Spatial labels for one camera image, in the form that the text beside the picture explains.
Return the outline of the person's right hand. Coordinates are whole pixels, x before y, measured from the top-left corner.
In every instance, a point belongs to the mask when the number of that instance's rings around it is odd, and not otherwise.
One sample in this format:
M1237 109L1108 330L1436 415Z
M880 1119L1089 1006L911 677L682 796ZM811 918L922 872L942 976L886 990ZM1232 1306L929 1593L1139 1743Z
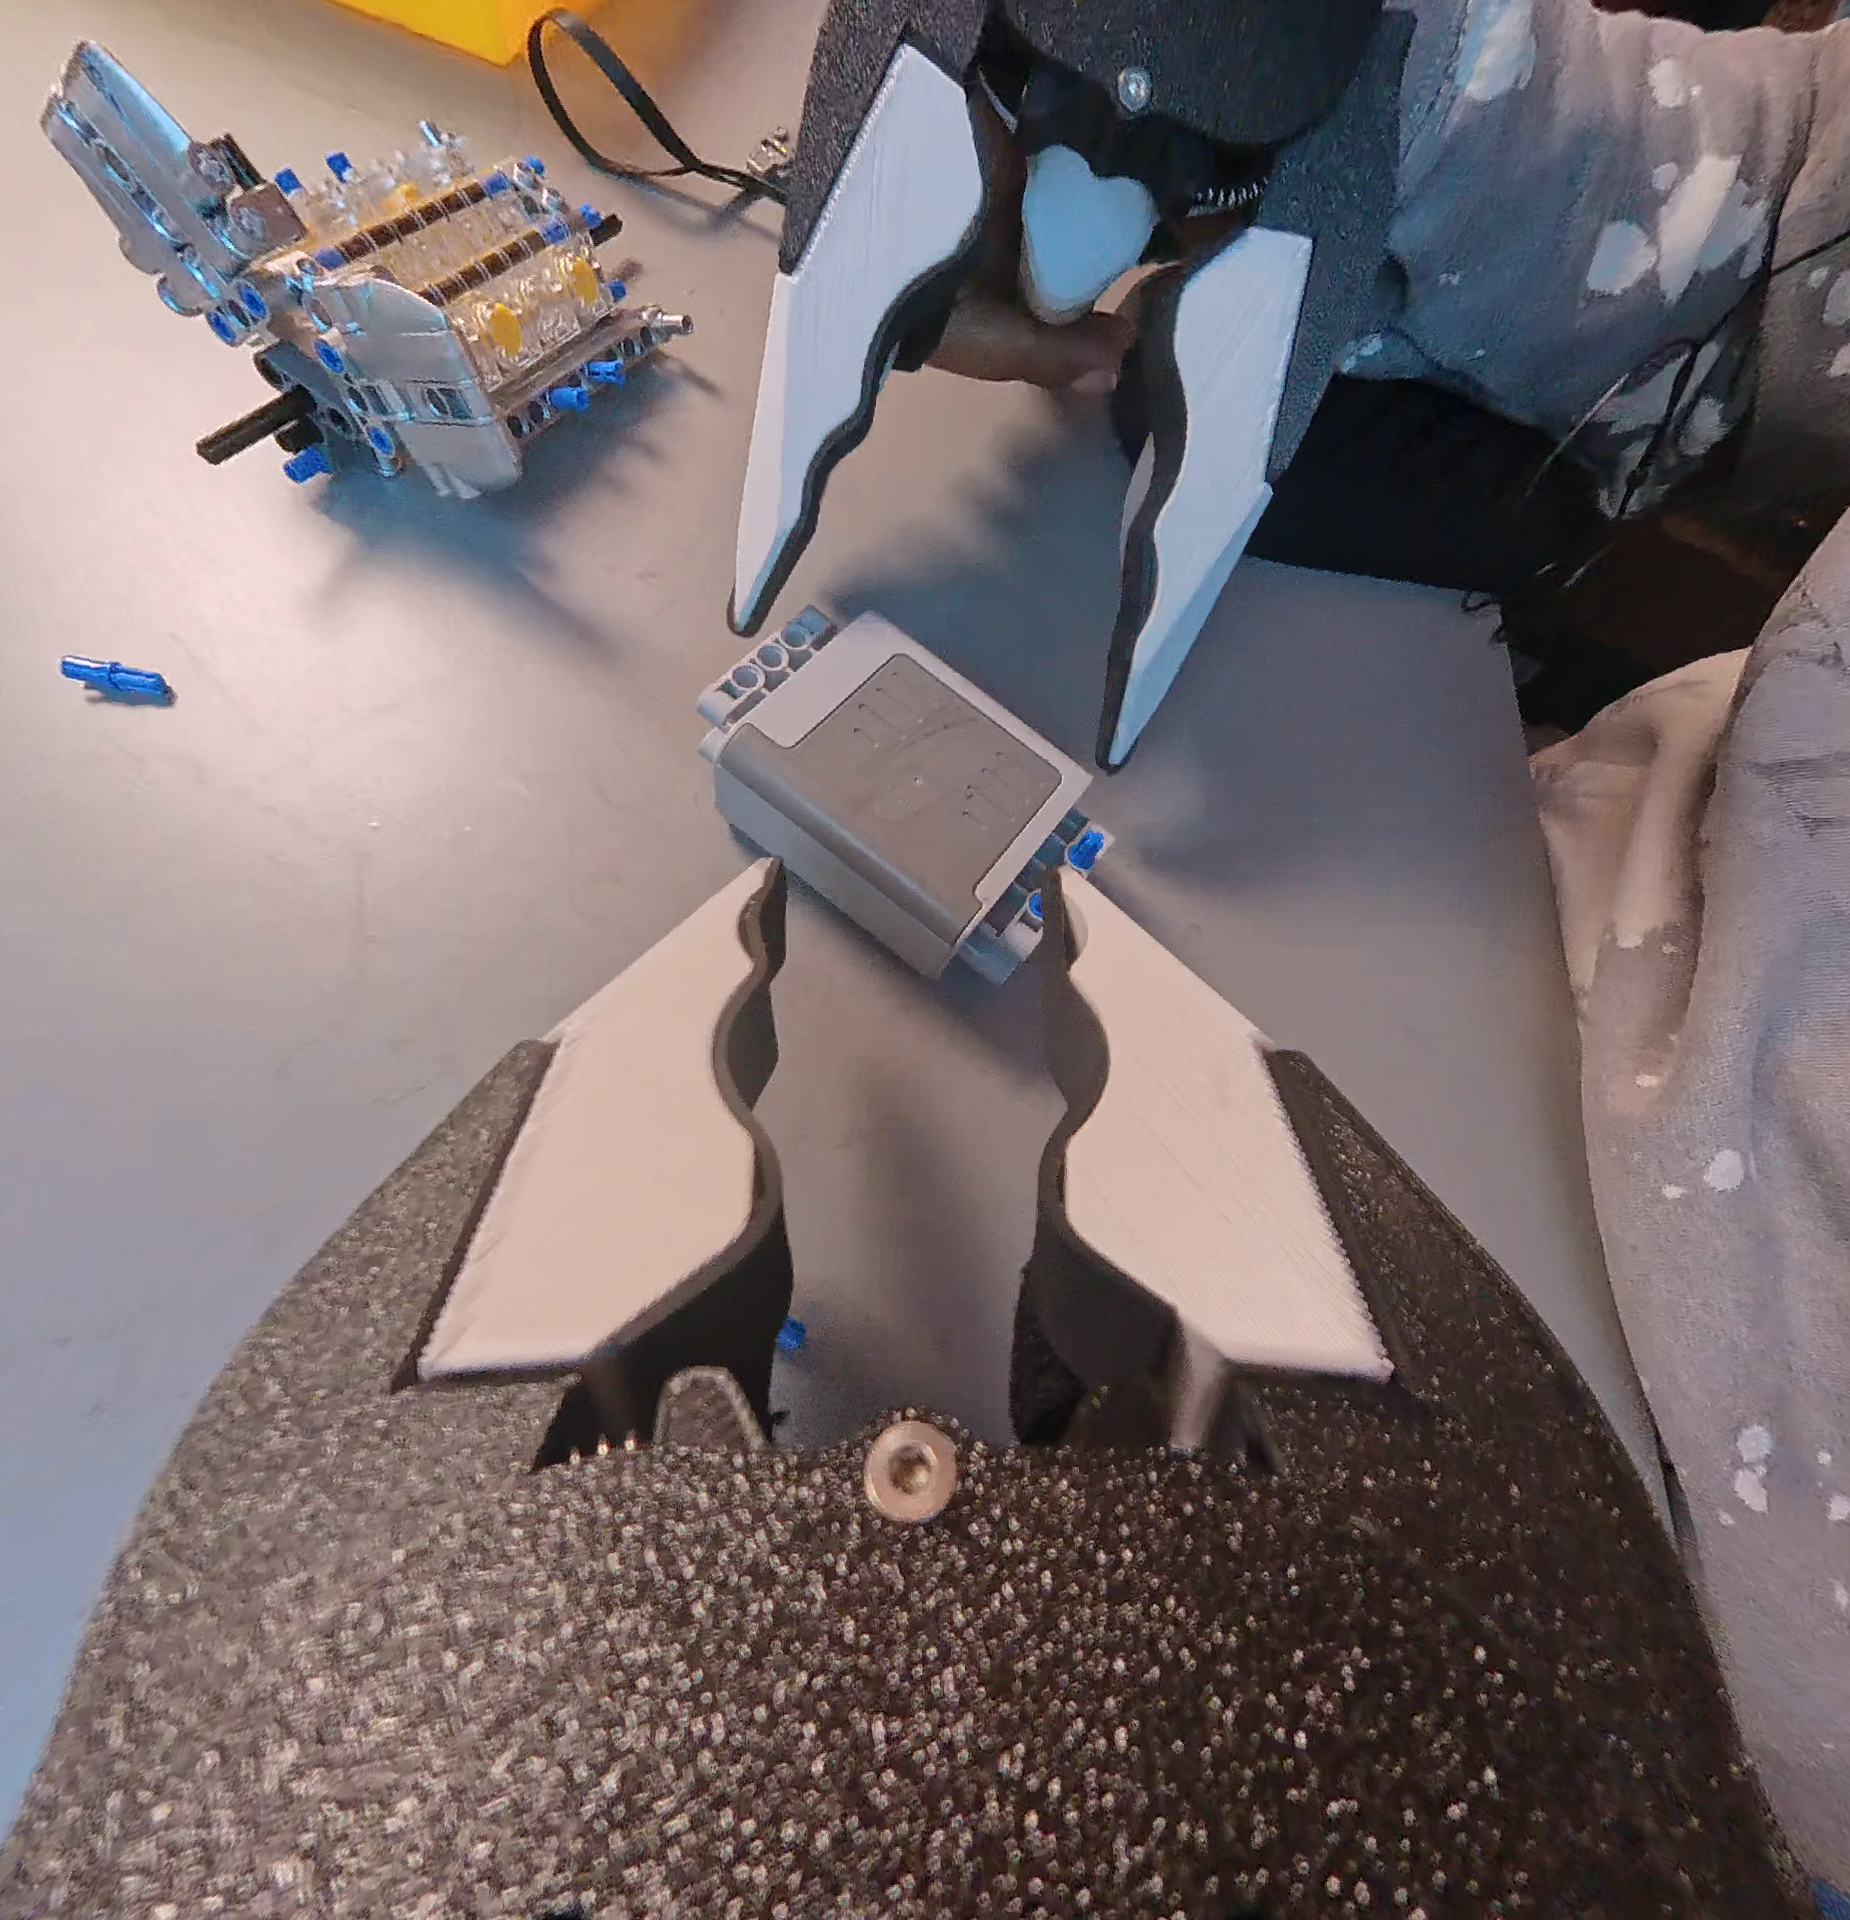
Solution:
M1133 323L1126 315L1089 309L1081 317L1046 323L1027 305L974 284L947 309L929 365L970 382L1113 395L1129 344Z

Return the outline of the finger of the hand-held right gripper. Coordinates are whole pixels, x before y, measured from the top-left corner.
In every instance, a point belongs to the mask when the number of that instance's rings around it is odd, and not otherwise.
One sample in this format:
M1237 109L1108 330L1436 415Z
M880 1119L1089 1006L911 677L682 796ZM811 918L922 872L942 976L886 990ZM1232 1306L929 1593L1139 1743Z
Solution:
M1126 491L1121 610L1097 764L1126 765L1271 494L1309 240L1238 230L1139 284L1145 446Z
M903 338L976 251L988 166L964 82L911 37L843 152L796 266L773 278L737 494L730 628L760 634L864 444Z

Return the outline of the person's right forearm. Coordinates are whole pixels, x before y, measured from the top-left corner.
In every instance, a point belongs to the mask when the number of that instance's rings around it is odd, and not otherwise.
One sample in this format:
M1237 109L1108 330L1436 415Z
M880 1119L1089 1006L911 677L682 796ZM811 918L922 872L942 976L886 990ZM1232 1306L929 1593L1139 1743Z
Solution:
M1364 382L1436 382L1582 462L1635 453L1678 371L1683 453L1754 385L1850 378L1850 18L1704 34L1569 0L1407 7L1388 315Z

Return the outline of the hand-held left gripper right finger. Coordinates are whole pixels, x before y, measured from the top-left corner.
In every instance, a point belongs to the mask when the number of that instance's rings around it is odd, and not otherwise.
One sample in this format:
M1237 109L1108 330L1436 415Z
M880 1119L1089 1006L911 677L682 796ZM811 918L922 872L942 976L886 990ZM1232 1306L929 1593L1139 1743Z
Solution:
M1271 1413L1390 1385L1271 1043L1081 878L1034 951L1061 1117L1013 1324L1013 1433L1289 1461Z

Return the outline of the grey battery box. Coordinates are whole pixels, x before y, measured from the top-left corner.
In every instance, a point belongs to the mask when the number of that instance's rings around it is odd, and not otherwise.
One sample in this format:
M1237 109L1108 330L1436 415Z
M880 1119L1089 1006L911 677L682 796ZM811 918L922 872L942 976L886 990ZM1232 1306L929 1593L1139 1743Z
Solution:
M1089 765L880 615L799 610L698 701L721 815L911 972L1004 983L1013 881L1097 825Z

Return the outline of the yellow plastic bin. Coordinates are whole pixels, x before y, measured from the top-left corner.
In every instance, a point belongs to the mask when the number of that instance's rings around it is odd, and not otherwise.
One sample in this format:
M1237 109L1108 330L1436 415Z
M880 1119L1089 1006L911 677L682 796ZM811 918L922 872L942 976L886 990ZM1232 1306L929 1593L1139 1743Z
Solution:
M433 47L507 65L525 54L529 22L551 11L603 14L604 0L333 0L333 11L377 18Z

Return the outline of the grey transparent engine model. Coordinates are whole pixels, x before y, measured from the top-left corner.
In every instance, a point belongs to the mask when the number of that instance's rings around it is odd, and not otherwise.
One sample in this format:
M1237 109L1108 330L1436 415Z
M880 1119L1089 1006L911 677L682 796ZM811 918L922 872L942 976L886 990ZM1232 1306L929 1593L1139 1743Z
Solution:
M370 462L477 502L514 485L558 420L693 338L693 315L635 305L611 278L614 215L570 203L541 158L477 163L430 121L377 166L328 152L328 183L263 177L80 37L41 134L163 305L263 371L272 395L194 444L209 465L275 444L294 485Z

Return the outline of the grey desk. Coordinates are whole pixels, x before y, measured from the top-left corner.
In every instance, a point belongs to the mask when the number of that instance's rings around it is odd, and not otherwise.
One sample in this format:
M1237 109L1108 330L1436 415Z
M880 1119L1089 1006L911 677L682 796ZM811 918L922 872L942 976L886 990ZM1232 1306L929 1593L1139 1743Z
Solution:
M418 121L532 152L698 338L477 504L207 465L263 382L41 145L77 37L263 166ZM0 7L0 1832L240 1333L512 1043L742 865L698 695L737 656L773 266L773 209L594 183L518 65L328 7ZM1089 805L1108 897L1334 1078L1653 1475L1491 615L1247 556Z

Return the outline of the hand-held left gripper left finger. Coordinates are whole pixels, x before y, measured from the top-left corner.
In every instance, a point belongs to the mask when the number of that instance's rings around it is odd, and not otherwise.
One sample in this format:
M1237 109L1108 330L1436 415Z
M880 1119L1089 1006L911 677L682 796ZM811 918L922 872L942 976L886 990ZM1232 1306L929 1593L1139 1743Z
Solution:
M674 1377L721 1369L766 1433L790 1308L760 1119L784 963L787 872L754 861L551 1027L414 1338L418 1381L576 1377L576 1430L626 1444L656 1433Z

